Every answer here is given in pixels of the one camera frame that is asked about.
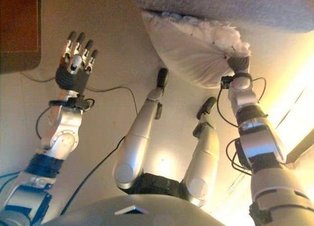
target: robot leg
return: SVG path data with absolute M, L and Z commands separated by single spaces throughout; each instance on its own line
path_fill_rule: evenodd
M 219 141 L 209 112 L 216 98 L 209 98 L 197 117 L 199 123 L 193 131 L 198 144 L 181 183 L 184 198 L 196 206 L 203 206 L 212 193 L 219 160 Z
M 143 172 L 153 119 L 160 117 L 162 105 L 159 99 L 163 95 L 167 80 L 168 70 L 161 69 L 157 87 L 148 94 L 119 150 L 112 175 L 121 189 L 131 188 Z

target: brown panel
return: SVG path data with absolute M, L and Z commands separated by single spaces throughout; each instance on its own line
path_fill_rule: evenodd
M 0 0 L 0 72 L 35 68 L 41 57 L 40 0 Z

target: cable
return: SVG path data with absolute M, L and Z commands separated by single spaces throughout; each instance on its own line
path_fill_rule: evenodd
M 265 77 L 259 77 L 259 78 L 254 79 L 253 81 L 260 80 L 260 79 L 262 79 L 262 80 L 264 81 L 264 88 L 263 88 L 263 92 L 262 92 L 262 94 L 261 94 L 259 100 L 262 99 L 262 97 L 263 97 L 263 95 L 264 95 L 264 93 L 265 93 L 265 90 L 266 90 L 266 85 L 267 85 L 267 82 L 266 82 Z
M 110 89 L 97 90 L 97 89 L 95 89 L 95 88 L 93 88 L 93 87 L 87 86 L 86 89 L 89 90 L 89 91 L 92 91 L 92 92 L 96 92 L 96 93 L 108 92 L 108 91 L 117 90 L 117 89 L 126 89 L 126 90 L 129 90 L 130 93 L 131 93 L 131 95 L 132 95 L 132 98 L 133 98 L 133 102 L 134 102 L 134 107 L 135 107 L 136 115 L 138 115 L 137 106 L 136 106 L 136 101 L 135 101 L 135 96 L 134 96 L 134 94 L 133 94 L 133 91 L 132 91 L 130 88 L 128 88 L 128 87 L 126 87 L 126 86 L 117 86 L 117 87 L 113 87 L 113 88 L 110 88 Z
M 235 124 L 229 122 L 229 121 L 221 114 L 221 112 L 220 112 L 220 109 L 219 109 L 219 98 L 220 98 L 220 95 L 221 95 L 221 91 L 222 91 L 222 88 L 219 90 L 219 93 L 218 93 L 218 96 L 217 96 L 217 110 L 218 110 L 218 113 L 219 113 L 219 115 L 221 116 L 221 118 L 222 118 L 225 122 L 227 122 L 228 124 L 230 124 L 230 125 L 232 125 L 232 126 L 234 126 L 234 127 L 238 127 L 237 125 L 235 125 Z
M 117 147 L 112 150 L 100 163 L 98 163 L 97 166 L 94 167 L 94 169 L 91 170 L 91 172 L 88 173 L 88 175 L 83 179 L 83 181 L 79 184 L 79 186 L 77 187 L 77 189 L 75 190 L 75 192 L 72 194 L 71 198 L 68 200 L 68 202 L 66 203 L 65 207 L 63 208 L 62 212 L 60 215 L 63 215 L 68 207 L 70 206 L 70 204 L 72 203 L 73 199 L 75 198 L 75 196 L 78 194 L 78 192 L 80 191 L 80 189 L 82 188 L 82 186 L 84 185 L 84 183 L 89 179 L 89 177 L 91 177 L 91 175 L 103 164 L 104 161 L 107 160 L 108 157 L 110 157 L 120 146 L 120 143 L 124 140 L 125 136 L 118 142 Z
M 36 130 L 36 134 L 38 136 L 38 138 L 41 140 L 41 136 L 38 132 L 38 124 L 39 124 L 39 120 L 40 118 L 51 108 L 51 106 L 47 107 L 40 115 L 39 117 L 37 118 L 37 121 L 36 121 L 36 125 L 35 125 L 35 130 Z
M 258 78 L 256 78 L 256 79 L 254 79 L 253 81 L 255 81 L 255 80 L 260 80 L 260 79 L 262 79 L 262 80 L 264 81 L 264 88 L 263 88 L 263 91 L 262 91 L 262 94 L 261 94 L 259 100 L 262 99 L 262 97 L 263 97 L 263 95 L 264 95 L 264 93 L 265 93 L 266 84 L 267 84 L 265 77 L 258 77 Z M 234 126 L 234 127 L 238 127 L 237 125 L 235 125 L 235 124 L 229 122 L 229 121 L 221 114 L 221 112 L 220 112 L 220 109 L 219 109 L 219 98 L 220 98 L 221 92 L 222 92 L 222 88 L 219 90 L 219 93 L 218 93 L 218 96 L 217 96 L 217 110 L 218 110 L 218 113 L 219 113 L 219 115 L 221 116 L 221 118 L 222 118 L 225 122 L 227 122 L 228 124 L 230 124 L 230 125 L 232 125 L 232 126 Z
M 6 177 L 9 177 L 9 176 L 18 175 L 18 174 L 19 174 L 19 172 L 21 172 L 21 171 L 17 171 L 17 172 L 13 172 L 13 173 L 5 174 L 5 175 L 0 176 L 0 178 L 6 178 Z
M 234 142 L 235 140 L 237 140 L 237 139 L 231 140 L 231 141 L 227 144 L 227 146 L 226 146 L 226 155 L 227 155 L 227 158 L 231 161 L 231 163 L 232 163 L 233 161 L 232 161 L 232 159 L 231 159 L 230 156 L 229 156 L 228 148 L 229 148 L 230 144 L 231 144 L 232 142 Z M 238 165 L 238 164 L 236 164 L 236 163 L 234 163 L 234 165 L 237 166 L 237 167 L 239 167 L 239 168 L 243 168 L 242 166 L 240 166 L 240 165 Z
M 26 74 L 26 73 L 23 73 L 23 72 L 20 72 L 23 76 L 25 76 L 26 78 L 32 80 L 32 81 L 35 81 L 35 82 L 38 82 L 38 83 L 46 83 L 46 82 L 49 82 L 49 81 L 52 81 L 55 79 L 55 77 L 52 77 L 52 78 L 49 78 L 49 79 L 46 79 L 46 80 L 38 80 L 38 79 L 34 79 L 32 78 L 30 75 Z
M 20 72 L 23 76 L 25 76 L 26 78 L 34 81 L 34 82 L 38 82 L 38 83 L 45 83 L 45 82 L 48 82 L 48 81 L 51 81 L 53 79 L 55 79 L 55 77 L 52 77 L 50 79 L 46 79 L 46 80 L 38 80 L 38 79 L 35 79 L 35 78 L 32 78 L 30 75 L 27 75 L 23 72 Z M 135 101 L 135 96 L 133 94 L 133 91 L 126 87 L 126 86 L 117 86 L 117 87 L 113 87 L 113 88 L 110 88 L 110 89 L 105 89 L 105 90 L 97 90 L 93 87 L 90 87 L 90 86 L 87 86 L 86 87 L 86 90 L 89 90 L 89 91 L 92 91 L 92 92 L 96 92 L 96 93 L 102 93 L 102 92 L 108 92 L 108 91 L 111 91 L 111 90 L 116 90 L 116 89 L 126 89 L 126 90 L 129 90 L 131 95 L 132 95 L 132 98 L 133 98 L 133 102 L 134 102 L 134 107 L 135 107 L 135 112 L 136 112 L 136 115 L 138 115 L 138 112 L 137 112 L 137 106 L 136 106 L 136 101 Z
M 4 182 L 4 184 L 3 184 L 3 185 L 1 186 L 1 188 L 0 188 L 0 193 L 2 192 L 2 190 L 4 189 L 4 187 L 5 187 L 10 181 L 14 180 L 14 179 L 17 178 L 17 177 L 18 177 L 18 176 L 16 175 L 16 176 L 14 176 L 14 177 L 8 179 L 6 182 Z
M 234 156 L 233 156 L 233 158 L 232 158 L 232 162 L 231 162 L 232 168 L 234 168 L 235 170 L 240 171 L 240 172 L 242 172 L 242 173 L 244 173 L 244 174 L 246 174 L 246 175 L 248 175 L 248 176 L 251 176 L 250 173 L 247 173 L 246 171 L 244 171 L 244 170 L 245 170 L 244 168 L 243 168 L 243 170 L 241 170 L 241 169 L 238 169 L 238 168 L 236 168 L 236 167 L 234 166 L 234 164 L 235 164 L 235 158 L 236 158 L 236 152 L 235 152 L 235 154 L 234 154 Z
M 240 165 L 238 165 L 238 164 L 235 163 L 236 152 L 235 152 L 235 155 L 233 156 L 232 159 L 230 158 L 230 156 L 229 156 L 229 154 L 228 154 L 228 148 L 229 148 L 230 144 L 231 144 L 232 142 L 234 142 L 235 140 L 236 140 L 236 139 L 231 140 L 231 141 L 227 144 L 227 146 L 226 146 L 226 155 L 227 155 L 227 158 L 231 161 L 231 166 L 232 166 L 232 168 L 234 168 L 235 170 L 240 171 L 240 172 L 242 172 L 242 173 L 245 173 L 245 174 L 247 174 L 247 175 L 251 175 L 250 173 L 247 173 L 247 172 L 244 171 L 245 168 L 243 168 L 242 166 L 240 166 Z

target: robot finger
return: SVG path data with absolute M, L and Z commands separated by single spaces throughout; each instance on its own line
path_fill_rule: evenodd
M 81 32 L 80 35 L 78 36 L 72 56 L 79 54 L 80 48 L 84 39 L 85 39 L 85 33 Z
M 62 50 L 62 56 L 61 56 L 61 61 L 60 61 L 60 66 L 63 65 L 64 63 L 69 63 L 70 58 L 71 58 L 71 50 L 73 46 L 73 41 L 76 36 L 76 32 L 72 31 L 70 35 L 68 36 L 67 43 L 65 44 L 63 50 Z
M 94 50 L 94 51 L 92 52 L 92 55 L 90 56 L 90 59 L 89 59 L 87 65 L 86 65 L 86 67 L 85 67 L 86 73 L 89 73 L 89 74 L 90 74 L 90 73 L 92 72 L 92 70 L 93 70 L 93 65 L 94 65 L 94 63 L 95 63 L 95 58 L 96 58 L 97 54 L 98 54 L 98 50 Z
M 89 40 L 85 46 L 83 55 L 82 55 L 82 65 L 85 66 L 86 65 L 86 60 L 89 54 L 90 49 L 92 48 L 94 42 L 92 40 Z

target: white pillow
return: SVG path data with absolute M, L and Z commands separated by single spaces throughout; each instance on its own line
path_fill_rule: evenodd
M 142 18 L 167 68 L 203 88 L 218 87 L 221 77 L 232 73 L 228 57 L 251 54 L 250 45 L 226 23 L 167 12 L 142 11 Z

